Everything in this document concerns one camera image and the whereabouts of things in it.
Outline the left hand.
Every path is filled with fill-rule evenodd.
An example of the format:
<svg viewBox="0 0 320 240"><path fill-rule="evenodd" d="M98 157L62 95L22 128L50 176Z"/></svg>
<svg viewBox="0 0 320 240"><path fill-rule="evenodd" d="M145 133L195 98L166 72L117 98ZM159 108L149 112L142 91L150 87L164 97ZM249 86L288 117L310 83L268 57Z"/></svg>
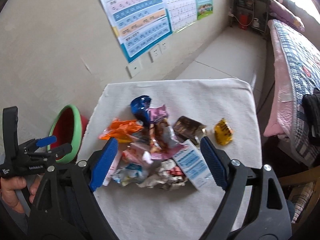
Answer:
<svg viewBox="0 0 320 240"><path fill-rule="evenodd" d="M29 201L33 203L37 189L40 185L42 177L36 175L33 184L30 187ZM26 179L23 177L13 177L10 179L1 178L1 194L2 199L8 207L16 211L17 213L24 213L24 208L17 198L16 190L21 190L27 186Z"/></svg>

